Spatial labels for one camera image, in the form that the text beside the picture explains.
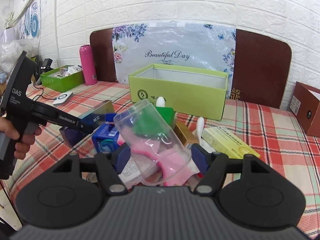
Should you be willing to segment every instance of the blue box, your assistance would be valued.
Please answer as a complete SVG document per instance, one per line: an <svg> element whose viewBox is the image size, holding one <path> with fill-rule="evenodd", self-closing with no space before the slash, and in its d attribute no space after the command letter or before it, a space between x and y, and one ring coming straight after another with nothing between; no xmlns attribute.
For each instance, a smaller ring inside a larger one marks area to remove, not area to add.
<svg viewBox="0 0 320 240"><path fill-rule="evenodd" d="M109 123L102 124L92 135L92 141L97 153L114 152L119 148L117 140L119 132L114 125Z"/></svg>
<svg viewBox="0 0 320 240"><path fill-rule="evenodd" d="M103 124L106 121L106 114L107 113L114 113L115 110L112 105L111 100L105 100L98 104L97 106L89 109L84 114L80 115L79 118L87 123L93 125L95 128L98 128L101 124ZM62 138L64 142L72 148L75 146L78 142L80 142L84 137L86 137L88 134L83 133L77 130L73 130L71 128L68 128L66 126L60 128L60 133L62 135Z"/></svg>

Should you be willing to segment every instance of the plaid tablecloth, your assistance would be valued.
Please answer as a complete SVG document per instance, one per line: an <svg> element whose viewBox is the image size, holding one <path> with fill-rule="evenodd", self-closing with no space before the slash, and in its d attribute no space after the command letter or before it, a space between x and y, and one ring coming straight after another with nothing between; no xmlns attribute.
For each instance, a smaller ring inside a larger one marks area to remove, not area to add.
<svg viewBox="0 0 320 240"><path fill-rule="evenodd" d="M40 94L30 86L27 94L30 98ZM54 98L58 92L44 90L46 98ZM128 86L119 83L98 82L94 86L81 85L73 89L74 96L59 109L79 116L100 102L110 99L116 112L131 105ZM39 101L52 104L51 100L41 98ZM178 119L194 130L197 117L178 114ZM294 115L279 109L226 100L223 119L205 120L206 126L223 125L249 144L261 159L273 169L295 184L305 195L307 206L299 223L299 228L310 237L319 231L320 211L320 138L306 136ZM43 133L36 138L27 158L16 167L13 176L5 181L10 198L14 201L21 188L35 177L54 165L71 152L80 156L95 154L91 137L88 136L73 149L69 149L60 136L59 126L49 124L43 127ZM231 182L240 177L229 175Z"/></svg>

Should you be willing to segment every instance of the open box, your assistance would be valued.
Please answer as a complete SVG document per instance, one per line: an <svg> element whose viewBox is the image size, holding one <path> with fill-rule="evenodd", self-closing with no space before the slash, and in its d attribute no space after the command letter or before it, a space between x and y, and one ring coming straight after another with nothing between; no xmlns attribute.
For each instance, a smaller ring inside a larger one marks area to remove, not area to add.
<svg viewBox="0 0 320 240"><path fill-rule="evenodd" d="M79 71L64 78L49 77L51 74L58 72L60 68L56 68L41 74L41 82L44 87L51 88L59 92L66 92L81 84L84 84L83 72Z"/></svg>
<svg viewBox="0 0 320 240"><path fill-rule="evenodd" d="M228 73L184 66L150 64L129 75L131 100L147 98L176 112L221 120L228 88Z"/></svg>
<svg viewBox="0 0 320 240"><path fill-rule="evenodd" d="M306 135L320 137L320 89L296 82L290 109Z"/></svg>

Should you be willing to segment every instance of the lime green box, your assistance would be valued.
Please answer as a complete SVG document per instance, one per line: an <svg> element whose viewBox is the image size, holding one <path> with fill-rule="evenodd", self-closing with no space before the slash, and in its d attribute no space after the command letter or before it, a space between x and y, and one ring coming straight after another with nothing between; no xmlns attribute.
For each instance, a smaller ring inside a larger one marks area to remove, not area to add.
<svg viewBox="0 0 320 240"><path fill-rule="evenodd" d="M185 114L221 120L228 73L175 65L150 64L129 75L131 100L147 98Z"/></svg>
<svg viewBox="0 0 320 240"><path fill-rule="evenodd" d="M64 78L53 78L49 77L49 75L56 73L60 70L60 68L53 69L46 73L41 74L41 82L42 85L51 88L53 90L59 92L66 92L72 88L75 88L81 84L84 84L84 77L82 71L74 73L70 76Z"/></svg>

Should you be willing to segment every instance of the brown box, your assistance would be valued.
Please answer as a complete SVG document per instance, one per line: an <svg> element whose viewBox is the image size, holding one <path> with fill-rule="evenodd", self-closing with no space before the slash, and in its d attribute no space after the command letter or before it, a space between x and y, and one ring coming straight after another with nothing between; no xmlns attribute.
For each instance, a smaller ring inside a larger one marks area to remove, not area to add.
<svg viewBox="0 0 320 240"><path fill-rule="evenodd" d="M178 136L184 147L187 147L188 144L199 143L196 137L183 122L177 121L173 131Z"/></svg>
<svg viewBox="0 0 320 240"><path fill-rule="evenodd" d="M307 135L320 137L320 89L296 82L290 109Z"/></svg>

